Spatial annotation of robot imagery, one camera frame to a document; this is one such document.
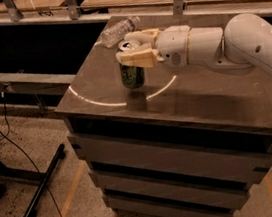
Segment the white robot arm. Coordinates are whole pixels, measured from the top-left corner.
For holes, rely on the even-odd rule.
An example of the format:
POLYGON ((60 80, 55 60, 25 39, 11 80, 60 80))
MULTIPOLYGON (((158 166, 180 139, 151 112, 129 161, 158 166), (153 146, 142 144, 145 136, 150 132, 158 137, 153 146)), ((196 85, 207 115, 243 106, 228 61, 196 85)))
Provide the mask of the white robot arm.
POLYGON ((196 65, 218 73, 247 74, 257 67, 272 77, 272 25, 253 13, 237 14, 221 27, 172 26, 124 36, 131 49, 115 55, 130 67, 196 65))

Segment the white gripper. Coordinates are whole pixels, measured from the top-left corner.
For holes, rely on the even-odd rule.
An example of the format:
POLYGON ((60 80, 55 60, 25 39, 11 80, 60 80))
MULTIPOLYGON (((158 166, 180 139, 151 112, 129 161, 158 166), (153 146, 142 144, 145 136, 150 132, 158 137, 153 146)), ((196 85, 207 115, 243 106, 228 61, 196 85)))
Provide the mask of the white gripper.
POLYGON ((158 49, 137 52, 118 52, 117 61, 129 67, 153 68, 158 63, 164 66, 184 68, 188 64, 189 26, 172 26, 162 32, 157 28, 138 30, 124 36, 126 41, 137 40, 141 45, 150 43, 158 49))

